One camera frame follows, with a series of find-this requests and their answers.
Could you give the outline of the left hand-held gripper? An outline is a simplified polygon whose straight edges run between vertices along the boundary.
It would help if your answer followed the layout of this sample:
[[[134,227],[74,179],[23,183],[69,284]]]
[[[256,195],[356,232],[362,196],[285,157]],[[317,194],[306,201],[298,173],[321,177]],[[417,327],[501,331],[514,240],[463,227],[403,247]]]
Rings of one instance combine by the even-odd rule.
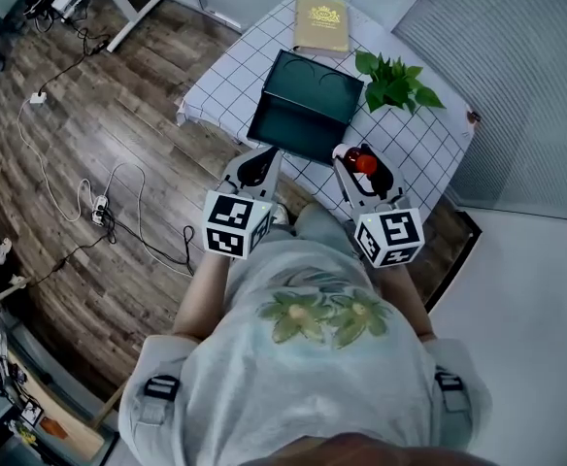
[[[207,194],[202,234],[205,251],[247,259],[270,231],[283,153],[249,150],[226,166],[222,182]]]

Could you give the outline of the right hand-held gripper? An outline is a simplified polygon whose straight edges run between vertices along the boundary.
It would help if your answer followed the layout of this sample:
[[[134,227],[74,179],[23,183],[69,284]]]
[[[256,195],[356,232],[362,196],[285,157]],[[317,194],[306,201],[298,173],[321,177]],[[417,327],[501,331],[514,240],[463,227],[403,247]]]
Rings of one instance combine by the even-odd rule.
[[[341,157],[333,159],[338,184],[355,222],[352,238],[375,269],[410,263],[425,244],[419,209],[412,207],[405,195],[404,177],[397,165],[366,143],[360,149],[377,159],[377,170],[360,180]]]

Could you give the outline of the small red object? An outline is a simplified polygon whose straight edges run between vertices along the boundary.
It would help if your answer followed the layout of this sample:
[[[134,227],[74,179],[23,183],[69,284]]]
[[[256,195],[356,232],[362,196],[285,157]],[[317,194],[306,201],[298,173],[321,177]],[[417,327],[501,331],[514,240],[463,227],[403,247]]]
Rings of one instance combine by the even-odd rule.
[[[332,152],[333,158],[340,158],[347,170],[355,174],[372,176],[378,169],[377,157],[368,150],[340,144]]]

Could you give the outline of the dark green box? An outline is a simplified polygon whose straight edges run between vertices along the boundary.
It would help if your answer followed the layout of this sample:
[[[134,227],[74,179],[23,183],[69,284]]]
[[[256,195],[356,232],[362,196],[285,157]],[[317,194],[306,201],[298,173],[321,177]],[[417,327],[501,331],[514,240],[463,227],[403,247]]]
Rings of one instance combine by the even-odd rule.
[[[327,167],[357,109],[363,82],[280,50],[250,122],[250,140]]]

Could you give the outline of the person's right forearm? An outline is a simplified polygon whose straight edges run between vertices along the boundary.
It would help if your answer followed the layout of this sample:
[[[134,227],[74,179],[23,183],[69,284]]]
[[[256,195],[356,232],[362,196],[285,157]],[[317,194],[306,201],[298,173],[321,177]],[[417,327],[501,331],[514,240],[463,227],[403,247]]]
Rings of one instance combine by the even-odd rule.
[[[423,342],[436,336],[428,312],[416,286],[404,265],[377,269],[374,282],[383,300],[394,306],[409,322],[417,337]]]

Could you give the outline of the person's left forearm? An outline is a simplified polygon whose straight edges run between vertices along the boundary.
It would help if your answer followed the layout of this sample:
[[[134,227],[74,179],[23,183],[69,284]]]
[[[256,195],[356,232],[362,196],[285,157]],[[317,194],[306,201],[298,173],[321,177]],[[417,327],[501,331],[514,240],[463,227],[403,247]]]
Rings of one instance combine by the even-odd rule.
[[[230,258],[204,254],[180,304],[171,334],[195,341],[208,338],[221,321]]]

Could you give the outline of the person's grey trousers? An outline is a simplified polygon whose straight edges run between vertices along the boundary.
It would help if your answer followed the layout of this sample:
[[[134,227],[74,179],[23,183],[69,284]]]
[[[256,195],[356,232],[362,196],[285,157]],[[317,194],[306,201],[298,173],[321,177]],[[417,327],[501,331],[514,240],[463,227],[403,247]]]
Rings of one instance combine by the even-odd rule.
[[[316,242],[354,259],[358,258],[345,227],[319,203],[304,207],[293,224],[272,224],[260,244],[292,239]]]

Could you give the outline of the table with white checked tablecloth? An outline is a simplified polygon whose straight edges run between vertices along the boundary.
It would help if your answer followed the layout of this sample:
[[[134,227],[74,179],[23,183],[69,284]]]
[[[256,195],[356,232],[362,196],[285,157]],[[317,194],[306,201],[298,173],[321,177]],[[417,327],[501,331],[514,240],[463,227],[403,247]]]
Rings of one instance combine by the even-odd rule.
[[[290,50],[296,0],[283,0],[244,33],[179,99],[177,119],[204,120],[233,141],[248,139],[262,86],[277,54]],[[367,143],[403,170],[405,189],[422,217],[428,217],[446,190],[474,137],[470,107],[411,49],[355,7],[348,10],[350,47],[419,66],[419,80],[443,103],[414,113],[389,106],[371,111],[360,99],[345,141]]]

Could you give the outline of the green potted plant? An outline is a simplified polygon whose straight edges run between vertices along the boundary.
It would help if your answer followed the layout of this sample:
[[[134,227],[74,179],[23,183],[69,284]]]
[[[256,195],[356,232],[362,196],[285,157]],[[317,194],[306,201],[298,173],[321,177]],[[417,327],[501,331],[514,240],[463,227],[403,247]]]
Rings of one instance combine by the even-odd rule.
[[[445,108],[435,91],[419,80],[420,66],[408,66],[400,57],[384,59],[380,53],[357,50],[355,67],[370,78],[365,100],[371,113],[383,106],[408,110],[411,115],[418,107]]]

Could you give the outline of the white power strip with plugs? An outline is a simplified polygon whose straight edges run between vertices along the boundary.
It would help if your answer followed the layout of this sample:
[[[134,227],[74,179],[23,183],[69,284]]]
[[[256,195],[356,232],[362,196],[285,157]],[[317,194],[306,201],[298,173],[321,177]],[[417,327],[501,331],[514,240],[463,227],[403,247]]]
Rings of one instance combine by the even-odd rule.
[[[102,227],[105,224],[104,219],[107,208],[108,198],[105,195],[99,195],[94,199],[91,212],[91,221],[95,225]]]

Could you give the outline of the yellow hardcover book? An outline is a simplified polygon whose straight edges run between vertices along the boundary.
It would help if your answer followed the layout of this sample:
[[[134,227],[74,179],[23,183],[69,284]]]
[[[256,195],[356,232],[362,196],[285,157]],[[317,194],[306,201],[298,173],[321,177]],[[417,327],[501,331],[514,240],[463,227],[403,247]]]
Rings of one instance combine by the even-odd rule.
[[[341,0],[296,0],[292,49],[345,59],[350,52],[347,4]]]

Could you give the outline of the glass partition with blinds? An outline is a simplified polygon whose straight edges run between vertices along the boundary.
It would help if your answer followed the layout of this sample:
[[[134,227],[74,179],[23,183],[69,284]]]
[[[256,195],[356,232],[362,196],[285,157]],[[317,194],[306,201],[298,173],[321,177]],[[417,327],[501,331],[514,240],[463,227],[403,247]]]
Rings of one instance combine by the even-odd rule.
[[[395,33],[480,118],[452,197],[567,219],[567,0],[418,0]]]

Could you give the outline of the person's grey floral shirt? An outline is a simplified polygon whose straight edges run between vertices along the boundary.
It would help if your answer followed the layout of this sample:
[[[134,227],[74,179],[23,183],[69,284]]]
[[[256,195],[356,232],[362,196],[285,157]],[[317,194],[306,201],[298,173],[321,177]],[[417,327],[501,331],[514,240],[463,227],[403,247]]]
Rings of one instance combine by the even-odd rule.
[[[300,439],[360,433],[400,447],[468,449],[491,397],[465,346],[423,343],[361,264],[322,244],[259,245],[234,263],[203,341],[148,337],[118,413],[143,466],[238,466]],[[463,382],[443,392],[435,374]],[[146,381],[180,381],[173,402]]]

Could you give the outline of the wooden side desk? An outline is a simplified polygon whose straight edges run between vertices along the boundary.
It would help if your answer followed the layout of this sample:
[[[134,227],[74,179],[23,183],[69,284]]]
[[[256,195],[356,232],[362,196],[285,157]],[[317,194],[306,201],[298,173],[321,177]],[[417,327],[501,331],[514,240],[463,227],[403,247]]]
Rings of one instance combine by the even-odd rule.
[[[92,460],[104,445],[103,437],[84,422],[60,397],[35,376],[10,348],[0,330],[0,386],[21,409],[31,399],[43,409],[42,417],[58,421],[68,433],[62,440],[83,460]]]

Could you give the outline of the small orange object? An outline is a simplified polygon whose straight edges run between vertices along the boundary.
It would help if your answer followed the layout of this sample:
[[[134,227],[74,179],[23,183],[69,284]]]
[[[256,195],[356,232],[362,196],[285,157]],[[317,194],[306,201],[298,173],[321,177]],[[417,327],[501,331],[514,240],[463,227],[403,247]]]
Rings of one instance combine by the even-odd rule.
[[[68,433],[61,426],[61,424],[47,416],[44,416],[40,421],[41,428],[49,435],[52,435],[60,440],[65,440],[68,437]]]

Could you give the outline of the small framed picture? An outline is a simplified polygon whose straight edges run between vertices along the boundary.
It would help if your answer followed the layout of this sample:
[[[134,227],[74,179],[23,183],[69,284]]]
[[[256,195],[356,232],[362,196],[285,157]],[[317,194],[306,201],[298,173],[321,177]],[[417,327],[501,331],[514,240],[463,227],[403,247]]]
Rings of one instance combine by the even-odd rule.
[[[20,417],[31,427],[35,427],[43,414],[43,409],[34,400],[29,399],[23,406]]]

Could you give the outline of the small yellow green toy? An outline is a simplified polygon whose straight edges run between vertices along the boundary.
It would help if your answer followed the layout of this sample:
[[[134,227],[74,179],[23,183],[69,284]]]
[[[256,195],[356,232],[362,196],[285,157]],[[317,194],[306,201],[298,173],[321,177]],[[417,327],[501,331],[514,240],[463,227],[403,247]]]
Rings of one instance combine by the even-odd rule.
[[[19,439],[29,447],[37,444],[37,438],[31,430],[23,425],[19,420],[11,420],[10,421],[10,429],[14,432]]]

